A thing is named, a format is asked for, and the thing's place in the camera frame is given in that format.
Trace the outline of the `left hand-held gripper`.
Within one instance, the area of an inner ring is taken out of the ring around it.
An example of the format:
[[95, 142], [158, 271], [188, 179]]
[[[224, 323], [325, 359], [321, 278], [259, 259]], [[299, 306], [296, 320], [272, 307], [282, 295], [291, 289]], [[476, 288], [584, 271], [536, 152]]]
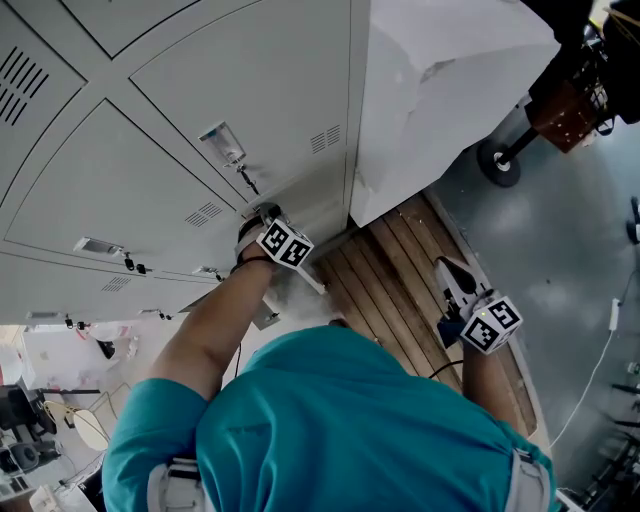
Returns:
[[272, 202], [262, 203], [253, 217], [240, 227], [234, 249], [236, 262], [243, 261], [243, 252], [257, 244], [275, 263], [298, 270], [314, 248], [311, 240], [294, 228], [282, 208]]

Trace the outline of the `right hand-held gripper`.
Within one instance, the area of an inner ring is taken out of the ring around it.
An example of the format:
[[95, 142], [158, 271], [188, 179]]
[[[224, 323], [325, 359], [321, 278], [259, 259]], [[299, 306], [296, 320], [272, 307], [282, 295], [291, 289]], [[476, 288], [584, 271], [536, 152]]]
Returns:
[[448, 310], [437, 323], [446, 348], [460, 341], [489, 355], [522, 325], [523, 318], [510, 298], [486, 291], [488, 282], [466, 263], [440, 256], [434, 269], [437, 284], [448, 298]]

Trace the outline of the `grey metal locker cabinet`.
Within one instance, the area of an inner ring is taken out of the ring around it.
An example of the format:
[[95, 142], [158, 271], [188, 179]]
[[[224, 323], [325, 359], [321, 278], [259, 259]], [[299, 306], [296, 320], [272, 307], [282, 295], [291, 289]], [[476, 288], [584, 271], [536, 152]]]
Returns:
[[22, 232], [42, 208], [21, 208], [55, 164], [173, 160], [233, 211], [194, 245], [213, 264], [191, 275], [212, 282], [125, 319], [212, 290], [249, 203], [339, 152], [343, 230], [369, 15], [369, 0], [0, 0], [0, 324], [92, 323], [24, 309], [58, 259]]

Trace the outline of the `person's right forearm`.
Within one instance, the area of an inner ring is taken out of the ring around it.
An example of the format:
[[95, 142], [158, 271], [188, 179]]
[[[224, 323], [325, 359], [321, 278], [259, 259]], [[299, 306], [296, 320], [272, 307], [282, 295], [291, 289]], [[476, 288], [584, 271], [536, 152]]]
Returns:
[[463, 345], [463, 395], [484, 408], [496, 420], [512, 421], [508, 394], [496, 353], [485, 355], [469, 344]]

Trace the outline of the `person's left forearm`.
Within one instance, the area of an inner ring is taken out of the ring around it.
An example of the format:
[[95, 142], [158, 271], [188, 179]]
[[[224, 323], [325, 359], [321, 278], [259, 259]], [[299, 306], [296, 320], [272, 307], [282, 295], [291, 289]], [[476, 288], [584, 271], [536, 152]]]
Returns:
[[252, 262], [217, 286], [186, 317], [153, 363], [149, 376], [181, 384], [206, 400], [224, 373], [269, 288], [274, 265]]

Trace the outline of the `black wrist band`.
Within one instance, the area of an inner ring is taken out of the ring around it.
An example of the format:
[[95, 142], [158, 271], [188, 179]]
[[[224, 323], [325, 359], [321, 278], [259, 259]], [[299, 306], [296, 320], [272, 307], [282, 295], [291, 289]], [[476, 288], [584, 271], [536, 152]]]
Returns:
[[274, 261], [269, 256], [253, 256], [246, 259], [241, 259], [236, 265], [231, 269], [230, 275], [233, 275], [236, 271], [244, 267], [245, 265], [252, 262], [265, 262], [269, 264], [273, 264]]

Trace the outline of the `brown wooden slat platform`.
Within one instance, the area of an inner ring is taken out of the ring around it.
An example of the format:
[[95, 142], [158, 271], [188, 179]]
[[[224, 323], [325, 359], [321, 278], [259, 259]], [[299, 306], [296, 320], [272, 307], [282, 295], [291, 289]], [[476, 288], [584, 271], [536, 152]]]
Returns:
[[409, 373], [459, 391], [462, 347], [446, 348], [436, 327], [446, 310], [434, 269], [440, 256], [465, 258], [433, 204], [418, 193], [348, 234], [315, 267], [350, 327]]

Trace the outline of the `black wheeled rack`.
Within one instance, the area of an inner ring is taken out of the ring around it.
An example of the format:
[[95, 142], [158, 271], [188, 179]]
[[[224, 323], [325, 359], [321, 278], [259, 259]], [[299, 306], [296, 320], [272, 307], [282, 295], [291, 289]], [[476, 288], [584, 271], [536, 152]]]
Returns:
[[518, 183], [516, 157], [538, 137], [566, 154], [590, 135], [610, 135], [618, 119], [640, 122], [640, 0], [609, 0], [599, 24], [590, 18], [595, 1], [522, 0], [549, 25], [560, 50], [529, 88], [529, 128], [509, 146], [487, 138], [477, 148], [493, 184]]

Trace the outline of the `large white box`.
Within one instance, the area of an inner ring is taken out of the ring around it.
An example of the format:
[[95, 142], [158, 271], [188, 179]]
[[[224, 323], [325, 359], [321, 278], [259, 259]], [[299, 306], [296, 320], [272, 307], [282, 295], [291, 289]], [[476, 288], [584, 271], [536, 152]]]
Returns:
[[439, 179], [499, 125], [558, 49], [524, 0], [372, 0], [356, 224]]

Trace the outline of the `person's teal shirt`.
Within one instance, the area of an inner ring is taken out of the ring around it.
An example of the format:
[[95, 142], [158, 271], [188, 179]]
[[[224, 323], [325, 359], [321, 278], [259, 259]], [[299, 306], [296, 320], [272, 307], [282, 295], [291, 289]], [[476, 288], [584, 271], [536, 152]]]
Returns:
[[550, 460], [448, 386], [341, 327], [284, 335], [213, 399], [132, 389], [102, 466], [108, 512], [148, 512], [151, 472], [196, 458], [216, 512], [506, 512]]

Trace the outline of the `white water dispenser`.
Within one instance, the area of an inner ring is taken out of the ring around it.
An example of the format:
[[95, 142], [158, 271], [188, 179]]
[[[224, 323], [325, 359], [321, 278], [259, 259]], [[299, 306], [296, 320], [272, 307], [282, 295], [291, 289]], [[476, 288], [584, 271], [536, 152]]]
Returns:
[[[107, 360], [96, 341], [112, 341], [117, 349]], [[46, 326], [22, 333], [22, 380], [29, 390], [100, 388], [109, 371], [130, 355], [128, 326], [89, 330]]]

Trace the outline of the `clear dispenser water bottle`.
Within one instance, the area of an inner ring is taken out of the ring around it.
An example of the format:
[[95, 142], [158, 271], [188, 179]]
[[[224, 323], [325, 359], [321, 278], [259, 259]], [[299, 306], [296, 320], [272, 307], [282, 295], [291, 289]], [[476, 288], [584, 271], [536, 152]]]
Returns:
[[15, 385], [22, 377], [19, 353], [11, 345], [0, 344], [0, 386]]

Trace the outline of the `dark office chair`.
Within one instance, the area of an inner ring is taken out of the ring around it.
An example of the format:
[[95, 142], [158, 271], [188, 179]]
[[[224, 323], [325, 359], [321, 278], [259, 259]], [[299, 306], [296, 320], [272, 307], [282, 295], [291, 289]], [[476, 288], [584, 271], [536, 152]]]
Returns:
[[40, 394], [30, 400], [17, 385], [0, 386], [0, 437], [8, 432], [13, 440], [0, 441], [0, 467], [10, 473], [30, 473], [60, 456], [52, 439], [57, 426], [45, 410]]

